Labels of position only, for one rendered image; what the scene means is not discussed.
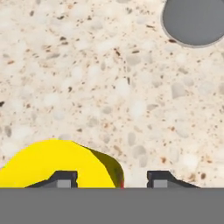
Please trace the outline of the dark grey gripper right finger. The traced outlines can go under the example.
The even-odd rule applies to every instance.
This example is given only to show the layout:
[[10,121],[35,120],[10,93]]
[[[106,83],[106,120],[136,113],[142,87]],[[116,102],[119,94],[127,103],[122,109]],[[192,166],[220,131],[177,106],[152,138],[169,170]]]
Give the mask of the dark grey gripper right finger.
[[169,171],[147,171],[147,187],[156,188],[196,188],[196,185],[175,178]]

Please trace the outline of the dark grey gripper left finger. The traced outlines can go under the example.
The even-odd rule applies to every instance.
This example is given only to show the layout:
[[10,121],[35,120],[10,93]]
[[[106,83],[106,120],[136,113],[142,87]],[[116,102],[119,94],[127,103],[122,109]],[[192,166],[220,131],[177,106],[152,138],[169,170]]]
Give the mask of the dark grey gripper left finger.
[[77,171],[56,171],[49,179],[32,184],[31,188],[77,188]]

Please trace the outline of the grey round cup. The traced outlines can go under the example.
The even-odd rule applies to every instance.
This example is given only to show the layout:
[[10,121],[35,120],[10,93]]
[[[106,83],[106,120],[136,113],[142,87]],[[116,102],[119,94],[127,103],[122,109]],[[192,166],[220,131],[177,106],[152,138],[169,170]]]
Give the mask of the grey round cup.
[[209,46],[224,37],[224,0],[166,0],[166,33],[184,46]]

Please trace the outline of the yellow round object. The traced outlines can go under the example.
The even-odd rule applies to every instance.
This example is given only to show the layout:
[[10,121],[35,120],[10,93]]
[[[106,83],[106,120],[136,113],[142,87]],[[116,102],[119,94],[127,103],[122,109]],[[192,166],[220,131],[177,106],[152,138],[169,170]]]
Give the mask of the yellow round object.
[[57,182],[63,175],[79,188],[123,188],[123,168],[113,157],[69,140],[33,143],[0,169],[1,188]]

